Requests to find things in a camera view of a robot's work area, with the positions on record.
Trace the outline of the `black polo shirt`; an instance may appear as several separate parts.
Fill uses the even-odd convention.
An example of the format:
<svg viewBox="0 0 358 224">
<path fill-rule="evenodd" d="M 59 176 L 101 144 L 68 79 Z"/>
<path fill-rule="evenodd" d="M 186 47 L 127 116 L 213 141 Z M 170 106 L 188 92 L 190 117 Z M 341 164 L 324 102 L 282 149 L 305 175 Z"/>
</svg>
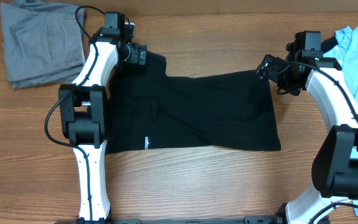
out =
<svg viewBox="0 0 358 224">
<path fill-rule="evenodd" d="M 109 153 L 222 146 L 279 151 L 267 80 L 253 70 L 201 78 L 169 77 L 165 57 L 124 64 L 109 83 Z"/>
</svg>

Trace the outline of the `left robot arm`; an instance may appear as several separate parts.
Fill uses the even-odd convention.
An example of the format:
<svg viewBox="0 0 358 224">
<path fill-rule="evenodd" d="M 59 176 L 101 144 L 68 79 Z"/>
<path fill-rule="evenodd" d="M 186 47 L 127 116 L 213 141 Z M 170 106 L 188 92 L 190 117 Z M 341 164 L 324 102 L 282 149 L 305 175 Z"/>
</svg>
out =
<svg viewBox="0 0 358 224">
<path fill-rule="evenodd" d="M 135 25 L 123 13 L 105 12 L 104 26 L 89 40 L 79 75 L 58 90 L 63 135 L 78 164 L 81 205 L 77 223 L 110 223 L 105 151 L 111 123 L 106 86 L 122 63 L 144 65 L 147 47 L 132 42 Z"/>
</svg>

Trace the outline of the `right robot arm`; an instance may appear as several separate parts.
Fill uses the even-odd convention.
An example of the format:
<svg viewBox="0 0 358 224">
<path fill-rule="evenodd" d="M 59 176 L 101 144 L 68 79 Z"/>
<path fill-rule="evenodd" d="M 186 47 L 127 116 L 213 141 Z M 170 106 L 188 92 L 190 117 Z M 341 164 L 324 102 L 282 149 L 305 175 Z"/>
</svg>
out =
<svg viewBox="0 0 358 224">
<path fill-rule="evenodd" d="M 357 208 L 353 201 L 358 200 L 358 105 L 339 62 L 324 57 L 319 31 L 296 33 L 286 49 L 286 59 L 265 55 L 257 74 L 276 83 L 279 95 L 307 91 L 318 105 L 328 135 L 313 161 L 311 185 L 275 215 L 248 216 L 244 221 L 329 223 L 329 213 L 338 207 Z"/>
</svg>

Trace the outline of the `folded grey trousers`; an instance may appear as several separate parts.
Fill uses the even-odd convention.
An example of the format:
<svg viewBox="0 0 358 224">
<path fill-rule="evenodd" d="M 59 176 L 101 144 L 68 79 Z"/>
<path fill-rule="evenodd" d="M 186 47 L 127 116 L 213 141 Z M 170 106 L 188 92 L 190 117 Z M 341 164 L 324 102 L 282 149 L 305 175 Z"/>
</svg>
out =
<svg viewBox="0 0 358 224">
<path fill-rule="evenodd" d="M 73 4 L 13 1 L 0 7 L 7 79 L 14 89 L 71 83 L 85 63 L 85 11 Z"/>
</svg>

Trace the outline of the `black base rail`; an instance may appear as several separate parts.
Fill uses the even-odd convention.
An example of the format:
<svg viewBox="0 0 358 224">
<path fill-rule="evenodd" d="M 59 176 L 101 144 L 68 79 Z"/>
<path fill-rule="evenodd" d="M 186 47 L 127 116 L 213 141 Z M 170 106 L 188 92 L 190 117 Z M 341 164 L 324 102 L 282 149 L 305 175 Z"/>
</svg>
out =
<svg viewBox="0 0 358 224">
<path fill-rule="evenodd" d="M 198 220 L 140 220 L 133 219 L 118 219 L 98 221 L 84 221 L 78 219 L 76 221 L 67 222 L 67 224 L 274 224 L 273 216 L 246 216 L 244 218 L 216 218 L 216 219 L 198 219 Z"/>
</svg>

